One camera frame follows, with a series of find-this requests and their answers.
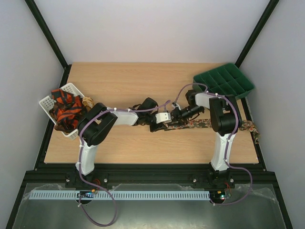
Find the floral patterned tie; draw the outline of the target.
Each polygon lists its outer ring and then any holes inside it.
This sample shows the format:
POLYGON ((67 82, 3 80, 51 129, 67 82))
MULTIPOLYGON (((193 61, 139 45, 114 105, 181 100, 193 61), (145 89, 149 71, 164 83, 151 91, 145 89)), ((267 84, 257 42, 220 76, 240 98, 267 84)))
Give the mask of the floral patterned tie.
MULTIPOLYGON (((180 129, 194 129, 194 128, 212 128, 210 119, 198 119, 189 121, 187 124, 165 124, 165 131, 171 130, 180 130, 180 129)), ((257 127, 252 121, 243 120, 241 127, 239 127, 241 131, 251 132, 254 137, 254 143, 259 143, 260 134, 257 130, 257 127)))

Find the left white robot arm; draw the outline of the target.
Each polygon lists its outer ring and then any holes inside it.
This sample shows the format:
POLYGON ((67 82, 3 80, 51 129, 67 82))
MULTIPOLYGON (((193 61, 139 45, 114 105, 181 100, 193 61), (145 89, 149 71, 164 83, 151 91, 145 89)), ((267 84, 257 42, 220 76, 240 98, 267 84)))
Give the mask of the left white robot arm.
POLYGON ((79 173, 86 176, 94 170, 97 147, 114 126, 148 125, 153 132, 171 121, 171 115, 166 109, 167 104, 168 102, 159 106, 150 97, 141 104, 126 109, 110 108, 103 103, 97 103, 78 123, 80 152, 76 168, 79 173))

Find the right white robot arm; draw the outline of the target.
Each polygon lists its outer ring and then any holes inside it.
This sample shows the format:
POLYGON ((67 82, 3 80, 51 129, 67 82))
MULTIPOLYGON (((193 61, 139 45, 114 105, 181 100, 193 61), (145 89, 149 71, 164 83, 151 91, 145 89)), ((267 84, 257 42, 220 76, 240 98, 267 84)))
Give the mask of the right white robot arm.
POLYGON ((227 170, 233 140, 241 126, 241 115, 234 95, 213 94, 208 91, 196 92, 189 90, 186 93, 189 106, 181 109, 177 101, 172 103, 172 120, 185 122, 205 108, 210 111, 212 129, 216 132, 214 155, 211 160, 213 172, 208 175, 208 182, 213 187, 218 187, 224 182, 221 171, 227 170))

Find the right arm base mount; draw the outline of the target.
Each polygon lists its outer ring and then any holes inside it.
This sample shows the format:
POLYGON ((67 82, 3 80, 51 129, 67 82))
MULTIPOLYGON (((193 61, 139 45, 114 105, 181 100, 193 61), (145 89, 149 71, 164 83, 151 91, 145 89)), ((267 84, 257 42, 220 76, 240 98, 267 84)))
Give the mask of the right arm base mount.
POLYGON ((193 188, 201 188, 208 190, 223 190, 226 188, 234 188, 235 182, 233 178, 227 174, 213 175, 210 173, 194 174, 192 176, 193 188))

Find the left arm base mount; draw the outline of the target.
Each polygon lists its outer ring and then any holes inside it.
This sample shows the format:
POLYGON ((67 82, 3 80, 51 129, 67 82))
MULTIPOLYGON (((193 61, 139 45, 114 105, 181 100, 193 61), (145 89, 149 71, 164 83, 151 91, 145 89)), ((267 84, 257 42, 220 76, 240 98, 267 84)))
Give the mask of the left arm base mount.
MULTIPOLYGON (((91 172, 88 175, 82 175, 82 178, 86 180, 87 182, 93 183, 95 185, 99 185, 103 188, 107 188, 108 184, 108 174, 107 173, 97 173, 97 172, 91 172)), ((86 182, 84 182, 78 171, 70 172, 65 175, 66 188, 74 188, 75 190, 89 190, 89 189, 95 189, 95 186, 92 186, 86 182)))

